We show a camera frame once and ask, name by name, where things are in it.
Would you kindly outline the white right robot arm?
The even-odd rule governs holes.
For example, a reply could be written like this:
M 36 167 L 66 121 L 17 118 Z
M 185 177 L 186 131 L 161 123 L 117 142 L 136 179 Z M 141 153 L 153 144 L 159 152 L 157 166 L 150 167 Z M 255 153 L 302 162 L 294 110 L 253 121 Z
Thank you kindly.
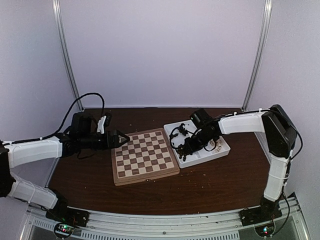
M 210 116 L 201 108 L 190 115 L 190 120 L 195 126 L 191 135 L 179 145 L 170 143 L 182 160 L 204 150 L 210 141 L 216 143 L 221 136 L 240 133 L 264 135 L 270 167 L 256 216 L 261 221 L 268 220 L 276 212 L 275 205 L 283 196 L 292 160 L 298 155 L 294 151 L 296 140 L 302 139 L 284 108 L 280 104 L 274 104 L 269 108 L 235 111 L 217 117 Z

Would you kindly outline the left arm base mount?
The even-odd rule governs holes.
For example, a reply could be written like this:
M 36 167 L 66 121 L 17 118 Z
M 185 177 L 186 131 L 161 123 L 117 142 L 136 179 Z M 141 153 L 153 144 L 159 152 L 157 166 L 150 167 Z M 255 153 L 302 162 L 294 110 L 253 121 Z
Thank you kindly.
M 44 208 L 46 218 L 72 227 L 86 227 L 90 213 L 86 210 L 70 208 L 65 198 L 59 198 L 52 209 Z

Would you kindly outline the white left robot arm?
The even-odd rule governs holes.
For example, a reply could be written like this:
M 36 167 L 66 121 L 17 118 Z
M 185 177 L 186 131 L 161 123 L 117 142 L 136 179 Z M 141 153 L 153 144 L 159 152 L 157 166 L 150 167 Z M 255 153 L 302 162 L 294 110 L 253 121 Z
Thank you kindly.
M 61 222 L 72 218 L 68 201 L 58 192 L 41 187 L 14 175 L 11 169 L 46 159 L 60 159 L 82 150 L 104 151 L 128 143 L 130 138 L 119 130 L 106 130 L 112 116 L 108 113 L 95 120 L 89 113 L 78 112 L 63 132 L 38 139 L 0 143 L 0 196 L 12 197 L 51 210 Z

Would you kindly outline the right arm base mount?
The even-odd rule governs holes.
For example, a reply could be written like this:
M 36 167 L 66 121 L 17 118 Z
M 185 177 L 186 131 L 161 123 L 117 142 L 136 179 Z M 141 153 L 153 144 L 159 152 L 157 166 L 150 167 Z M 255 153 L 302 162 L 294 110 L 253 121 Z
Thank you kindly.
M 255 225 L 281 217 L 279 199 L 276 201 L 262 197 L 260 205 L 253 208 L 244 208 L 239 212 L 242 226 Z

